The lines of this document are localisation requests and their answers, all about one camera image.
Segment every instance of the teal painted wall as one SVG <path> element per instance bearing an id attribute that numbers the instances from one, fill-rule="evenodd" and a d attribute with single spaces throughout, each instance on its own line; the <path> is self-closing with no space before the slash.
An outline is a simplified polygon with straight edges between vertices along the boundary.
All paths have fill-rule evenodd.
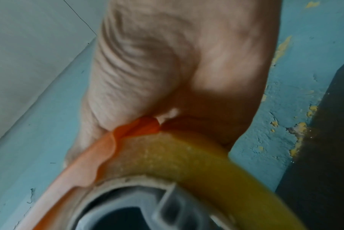
<path id="1" fill-rule="evenodd" d="M 344 0 L 283 4 L 279 43 L 292 36 L 271 68 L 266 100 L 230 158 L 275 190 L 297 137 L 286 128 L 308 123 L 335 72 L 344 64 Z M 0 230 L 12 230 L 60 173 L 78 129 L 78 109 L 90 72 L 87 47 L 0 140 Z M 31 198 L 31 189 L 35 193 Z"/>

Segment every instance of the human hand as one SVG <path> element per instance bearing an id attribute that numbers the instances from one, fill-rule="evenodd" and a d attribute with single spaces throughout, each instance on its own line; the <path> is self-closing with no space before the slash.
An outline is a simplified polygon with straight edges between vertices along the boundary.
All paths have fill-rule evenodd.
<path id="1" fill-rule="evenodd" d="M 142 116 L 230 149 L 259 107 L 281 0 L 112 0 L 65 165 Z"/>

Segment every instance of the gray plastic hub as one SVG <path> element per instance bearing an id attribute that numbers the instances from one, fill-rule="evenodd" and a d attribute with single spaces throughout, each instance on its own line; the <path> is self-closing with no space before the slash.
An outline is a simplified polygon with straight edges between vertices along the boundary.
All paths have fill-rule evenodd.
<path id="1" fill-rule="evenodd" d="M 197 199 L 174 185 L 167 191 L 142 186 L 119 189 L 86 212 L 78 221 L 75 230 L 100 230 L 95 227 L 102 219 L 128 208 L 139 208 L 150 230 L 221 229 L 211 220 L 209 212 Z M 105 229 L 128 230 L 115 225 Z"/>

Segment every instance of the orange tape dispenser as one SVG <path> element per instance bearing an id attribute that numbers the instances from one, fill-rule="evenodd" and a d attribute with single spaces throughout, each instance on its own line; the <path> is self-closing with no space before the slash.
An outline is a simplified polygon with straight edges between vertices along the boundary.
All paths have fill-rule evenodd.
<path id="1" fill-rule="evenodd" d="M 140 118 L 107 133 L 17 230 L 304 230 L 272 192 L 197 133 Z"/>

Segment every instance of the orange plastic handle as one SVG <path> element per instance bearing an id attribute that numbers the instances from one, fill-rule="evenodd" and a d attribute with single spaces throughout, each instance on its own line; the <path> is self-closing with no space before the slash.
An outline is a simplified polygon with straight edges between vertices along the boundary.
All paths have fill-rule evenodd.
<path id="1" fill-rule="evenodd" d="M 142 117 L 131 124 L 120 126 L 114 132 L 105 134 L 100 140 L 84 151 L 48 187 L 35 203 L 18 230 L 43 229 L 48 223 L 44 218 L 55 215 L 54 208 L 62 198 L 75 187 L 88 187 L 100 177 L 100 167 L 118 151 L 118 142 L 125 137 L 158 133 L 160 125 L 155 118 Z"/>

